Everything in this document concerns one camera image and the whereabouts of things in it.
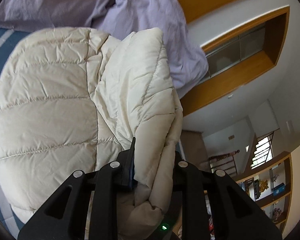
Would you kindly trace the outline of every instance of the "white wall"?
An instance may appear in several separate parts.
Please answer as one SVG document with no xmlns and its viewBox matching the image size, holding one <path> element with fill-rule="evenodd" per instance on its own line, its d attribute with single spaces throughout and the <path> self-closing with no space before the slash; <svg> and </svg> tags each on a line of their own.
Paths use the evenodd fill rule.
<svg viewBox="0 0 300 240">
<path fill-rule="evenodd" d="M 245 147 L 249 145 L 251 130 L 246 119 L 231 125 L 223 130 L 203 138 L 207 154 L 209 157 L 227 154 L 235 150 L 240 150 L 234 157 L 238 173 L 245 167 L 245 157 L 247 155 Z"/>
<path fill-rule="evenodd" d="M 274 132 L 272 139 L 272 153 L 274 156 L 282 153 L 283 151 L 292 152 L 300 146 L 300 132 L 294 133 L 289 138 L 285 138 L 281 133 L 281 129 Z"/>
<path fill-rule="evenodd" d="M 291 120 L 296 133 L 300 132 L 300 6 L 296 6 L 290 15 L 289 28 L 297 27 L 293 32 L 290 67 L 279 86 L 269 97 L 285 138 L 289 132 L 286 122 Z"/>
<path fill-rule="evenodd" d="M 257 137 L 263 136 L 279 128 L 269 101 L 266 100 L 249 114 L 252 127 Z"/>
<path fill-rule="evenodd" d="M 249 119 L 249 117 L 247 116 L 246 117 L 246 120 L 247 120 L 247 123 L 249 125 L 249 128 L 250 128 L 250 135 L 249 135 L 249 148 L 248 148 L 248 151 L 247 151 L 247 154 L 245 155 L 245 157 L 243 158 L 243 161 L 242 161 L 242 167 L 240 169 L 240 173 L 244 172 L 246 166 L 247 166 L 247 163 L 248 163 L 248 160 L 249 160 L 249 157 L 250 157 L 250 154 L 252 151 L 254 151 L 255 148 L 252 148 L 253 146 L 253 141 L 254 141 L 254 137 L 255 137 L 255 133 L 254 133 L 254 130 L 253 130 L 253 127 L 252 127 L 252 124 L 251 124 L 251 121 Z"/>
</svg>

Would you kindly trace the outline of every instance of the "blue box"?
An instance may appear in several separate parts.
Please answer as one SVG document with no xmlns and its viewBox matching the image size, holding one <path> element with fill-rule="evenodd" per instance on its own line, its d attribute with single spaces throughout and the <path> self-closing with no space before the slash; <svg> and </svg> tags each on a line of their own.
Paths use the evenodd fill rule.
<svg viewBox="0 0 300 240">
<path fill-rule="evenodd" d="M 280 185 L 276 186 L 273 189 L 273 195 L 277 196 L 278 194 L 280 194 L 281 192 L 283 192 L 285 190 L 286 186 L 284 183 L 281 183 Z"/>
</svg>

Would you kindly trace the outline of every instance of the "window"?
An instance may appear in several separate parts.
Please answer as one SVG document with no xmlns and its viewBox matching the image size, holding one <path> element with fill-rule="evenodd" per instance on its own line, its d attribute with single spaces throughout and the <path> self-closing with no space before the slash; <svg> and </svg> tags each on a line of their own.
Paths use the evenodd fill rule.
<svg viewBox="0 0 300 240">
<path fill-rule="evenodd" d="M 265 24 L 258 25 L 228 42 L 207 52 L 209 69 L 200 83 L 222 73 L 239 62 L 262 51 L 265 41 Z"/>
<path fill-rule="evenodd" d="M 272 159 L 271 143 L 273 132 L 269 135 L 262 136 L 256 145 L 256 151 L 252 159 L 251 168 L 254 169 Z"/>
<path fill-rule="evenodd" d="M 237 58 L 234 58 L 231 54 L 229 57 L 224 56 L 223 59 L 220 59 L 220 63 L 217 60 L 217 67 L 214 68 L 212 66 L 213 63 L 208 59 L 210 64 L 209 73 L 202 77 L 200 83 L 180 100 L 183 106 L 183 115 L 186 116 L 207 106 L 276 66 L 288 30 L 289 12 L 289 6 L 271 11 L 229 30 L 227 33 L 220 34 L 220 36 L 204 44 L 202 49 L 209 58 L 214 53 L 221 53 L 223 48 L 225 49 L 225 54 L 227 53 L 228 55 L 227 49 L 230 50 L 230 47 L 237 48 L 235 53 Z M 264 23 L 264 36 L 262 34 L 262 23 Z M 238 53 L 238 41 L 239 47 L 241 47 L 240 53 Z"/>
</svg>

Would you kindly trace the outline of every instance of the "green led light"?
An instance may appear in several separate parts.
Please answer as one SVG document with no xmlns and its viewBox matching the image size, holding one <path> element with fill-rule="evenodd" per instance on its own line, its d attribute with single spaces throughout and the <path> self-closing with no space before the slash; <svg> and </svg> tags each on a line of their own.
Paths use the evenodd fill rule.
<svg viewBox="0 0 300 240">
<path fill-rule="evenodd" d="M 163 223 L 160 226 L 160 231 L 165 231 L 165 230 L 168 230 L 169 228 L 170 228 L 170 226 L 167 223 Z"/>
</svg>

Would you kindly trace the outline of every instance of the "glass pane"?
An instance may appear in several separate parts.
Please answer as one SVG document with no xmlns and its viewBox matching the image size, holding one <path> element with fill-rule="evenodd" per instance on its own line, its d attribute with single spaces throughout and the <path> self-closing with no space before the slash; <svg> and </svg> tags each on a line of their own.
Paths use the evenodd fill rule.
<svg viewBox="0 0 300 240">
<path fill-rule="evenodd" d="M 271 152 L 271 149 L 270 149 L 266 162 L 268 162 L 271 159 L 272 159 L 272 152 Z"/>
<path fill-rule="evenodd" d="M 229 45 L 230 43 L 237 41 L 239 39 L 239 36 L 235 36 L 234 38 L 230 39 L 229 41 L 221 44 L 220 46 L 214 48 L 213 50 L 208 50 L 205 51 L 206 56 L 209 56 L 210 54 L 213 54 L 214 52 L 217 52 L 218 50 L 222 49 L 223 47 L 226 47 L 227 45 Z"/>
<path fill-rule="evenodd" d="M 265 31 L 266 29 L 262 28 L 240 39 L 242 60 L 262 50 L 265 41 Z"/>
<path fill-rule="evenodd" d="M 210 77 L 211 77 L 211 75 L 210 75 L 210 71 L 209 71 L 209 69 L 208 69 L 206 75 L 199 81 L 199 84 L 201 84 L 201 83 L 207 81 L 208 79 L 210 79 Z"/>
<path fill-rule="evenodd" d="M 271 219 L 272 212 L 273 212 L 273 204 L 271 204 L 270 206 L 267 206 L 267 207 L 263 208 L 262 210 L 267 215 L 267 217 Z"/>
<path fill-rule="evenodd" d="M 211 76 L 240 62 L 240 45 L 235 41 L 207 57 Z"/>
<path fill-rule="evenodd" d="M 265 24 L 265 23 L 262 23 L 262 24 L 260 24 L 260 25 L 258 25 L 258 26 L 256 26 L 256 27 L 254 27 L 254 28 L 252 28 L 252 29 L 247 30 L 247 31 L 244 32 L 244 33 L 241 33 L 241 34 L 239 35 L 239 38 L 242 38 L 242 37 L 248 35 L 249 33 L 253 33 L 254 31 L 257 31 L 257 30 L 259 30 L 259 29 L 265 28 L 265 26 L 266 26 L 266 24 Z"/>
</svg>

